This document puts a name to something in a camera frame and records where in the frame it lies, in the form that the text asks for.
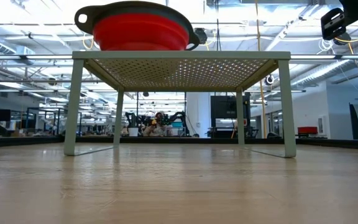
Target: red collapsible colander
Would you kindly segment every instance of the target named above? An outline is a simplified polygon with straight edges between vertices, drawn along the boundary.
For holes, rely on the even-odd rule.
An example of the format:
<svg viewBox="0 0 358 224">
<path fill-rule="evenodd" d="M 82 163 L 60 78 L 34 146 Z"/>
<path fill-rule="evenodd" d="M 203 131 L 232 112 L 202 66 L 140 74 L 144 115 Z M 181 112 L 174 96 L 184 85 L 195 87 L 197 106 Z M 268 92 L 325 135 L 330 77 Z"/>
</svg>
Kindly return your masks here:
<svg viewBox="0 0 358 224">
<path fill-rule="evenodd" d="M 101 50 L 193 50 L 200 44 L 185 16 L 152 2 L 87 6 L 75 14 L 75 24 L 93 34 Z"/>
</svg>

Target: person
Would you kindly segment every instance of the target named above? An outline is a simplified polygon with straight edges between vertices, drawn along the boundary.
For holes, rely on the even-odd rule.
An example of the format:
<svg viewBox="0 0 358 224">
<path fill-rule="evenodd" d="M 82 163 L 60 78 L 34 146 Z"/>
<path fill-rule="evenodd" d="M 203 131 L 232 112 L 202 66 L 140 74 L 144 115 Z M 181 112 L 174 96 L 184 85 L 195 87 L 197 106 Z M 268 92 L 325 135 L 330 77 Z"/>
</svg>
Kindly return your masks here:
<svg viewBox="0 0 358 224">
<path fill-rule="evenodd" d="M 172 131 L 167 129 L 167 126 L 162 123 L 163 112 L 155 114 L 155 119 L 152 121 L 152 125 L 147 126 L 143 131 L 145 137 L 164 137 L 172 136 Z"/>
</svg>

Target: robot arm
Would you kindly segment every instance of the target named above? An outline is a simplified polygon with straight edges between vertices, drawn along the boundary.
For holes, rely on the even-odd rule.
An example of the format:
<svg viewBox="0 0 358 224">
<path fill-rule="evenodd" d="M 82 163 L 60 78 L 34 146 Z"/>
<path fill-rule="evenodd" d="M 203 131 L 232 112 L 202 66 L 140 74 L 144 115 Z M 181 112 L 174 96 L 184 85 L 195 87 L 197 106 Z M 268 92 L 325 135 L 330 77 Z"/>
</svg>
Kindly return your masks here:
<svg viewBox="0 0 358 224">
<path fill-rule="evenodd" d="M 358 21 L 358 1 L 339 0 L 344 11 L 335 8 L 321 18 L 321 32 L 324 40 L 332 40 L 346 33 L 346 26 Z"/>
</svg>

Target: ceiling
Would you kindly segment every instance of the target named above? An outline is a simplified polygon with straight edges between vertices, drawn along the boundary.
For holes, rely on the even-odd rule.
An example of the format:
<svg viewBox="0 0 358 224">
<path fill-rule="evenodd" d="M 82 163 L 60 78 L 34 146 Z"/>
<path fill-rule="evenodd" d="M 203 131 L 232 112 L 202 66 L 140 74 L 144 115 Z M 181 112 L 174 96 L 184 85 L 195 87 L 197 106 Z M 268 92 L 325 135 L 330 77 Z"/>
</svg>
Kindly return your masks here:
<svg viewBox="0 0 358 224">
<path fill-rule="evenodd" d="M 74 25 L 74 15 L 77 10 L 89 5 L 109 4 L 112 0 L 0 0 L 0 44 L 20 54 L 71 54 L 78 50 L 99 50 L 96 43 L 92 44 L 92 36 L 80 31 Z M 204 28 L 208 36 L 207 45 L 200 45 L 195 50 L 217 50 L 216 33 L 218 30 L 222 50 L 261 50 L 290 51 L 292 54 L 349 54 L 349 46 L 334 45 L 332 42 L 323 42 L 321 38 L 320 18 L 329 10 L 341 7 L 338 0 L 310 1 L 310 0 L 278 0 L 259 1 L 258 9 L 260 19 L 258 40 L 258 27 L 256 23 L 256 10 L 253 1 L 221 0 L 219 13 L 215 7 L 205 0 L 154 0 L 159 4 L 172 7 L 184 14 L 194 28 Z M 358 21 L 347 27 L 347 32 L 353 39 L 358 39 Z M 358 54 L 358 41 L 352 43 L 355 54 Z M 0 71 L 0 79 L 4 80 L 70 80 L 71 60 L 44 60 L 33 61 L 32 65 L 26 62 L 0 61 L 0 70 L 9 71 L 8 74 Z M 291 76 L 294 80 L 302 78 L 308 70 L 329 64 L 330 62 L 291 62 Z M 276 78 L 278 72 L 272 73 Z M 92 97 L 85 95 L 83 100 L 90 103 L 108 105 L 116 102 L 114 90 L 87 70 L 83 71 L 83 90 L 106 90 L 109 92 L 94 93 Z M 312 85 L 294 85 L 294 89 L 305 89 Z M 70 83 L 21 83 L 26 90 L 61 90 L 58 93 L 38 92 L 41 101 L 44 97 L 67 98 Z M 0 90 L 18 89 L 11 86 L 0 85 Z M 125 103 L 132 108 L 135 93 L 128 93 Z M 184 93 L 155 93 L 153 97 L 162 99 L 176 98 Z M 260 96 L 254 93 L 257 100 Z M 58 103 L 50 98 L 48 102 Z M 183 107 L 169 108 L 165 103 L 158 108 L 165 111 L 180 111 Z"/>
</svg>

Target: colander handle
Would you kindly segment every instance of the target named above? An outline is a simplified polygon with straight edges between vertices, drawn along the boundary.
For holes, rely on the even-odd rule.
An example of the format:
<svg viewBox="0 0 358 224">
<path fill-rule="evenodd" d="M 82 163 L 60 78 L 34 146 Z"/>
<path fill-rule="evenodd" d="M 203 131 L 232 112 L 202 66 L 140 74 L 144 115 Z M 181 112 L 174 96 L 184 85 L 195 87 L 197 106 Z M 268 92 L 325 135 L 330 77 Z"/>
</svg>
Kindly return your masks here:
<svg viewBox="0 0 358 224">
<path fill-rule="evenodd" d="M 87 6 L 83 7 L 82 9 L 78 10 L 74 16 L 74 22 L 75 25 L 82 30 L 83 32 L 86 32 L 88 34 L 92 34 L 93 29 L 93 13 L 97 10 L 97 7 L 95 6 Z M 86 15 L 87 19 L 85 22 L 80 22 L 80 16 Z"/>
<path fill-rule="evenodd" d="M 192 47 L 186 49 L 186 50 L 194 50 L 196 47 L 200 44 L 200 39 L 195 33 L 190 34 L 189 44 L 193 44 Z"/>
</svg>

